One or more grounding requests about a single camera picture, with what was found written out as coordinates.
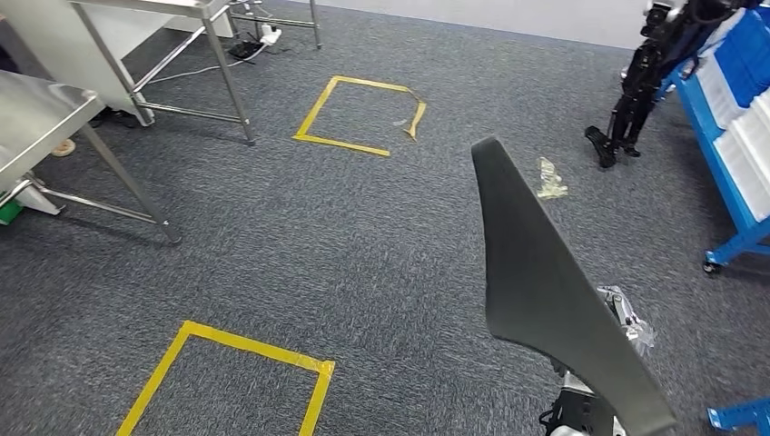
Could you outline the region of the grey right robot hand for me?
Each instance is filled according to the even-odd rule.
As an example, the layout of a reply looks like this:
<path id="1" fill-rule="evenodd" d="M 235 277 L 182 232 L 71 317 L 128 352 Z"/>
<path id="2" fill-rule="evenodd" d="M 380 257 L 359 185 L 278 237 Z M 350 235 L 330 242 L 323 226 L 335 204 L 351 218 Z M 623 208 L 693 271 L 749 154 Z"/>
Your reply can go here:
<path id="1" fill-rule="evenodd" d="M 644 357 L 655 346 L 656 332 L 641 319 L 630 300 L 618 286 L 598 286 L 597 291 L 608 309 L 616 316 L 621 331 L 640 357 Z"/>

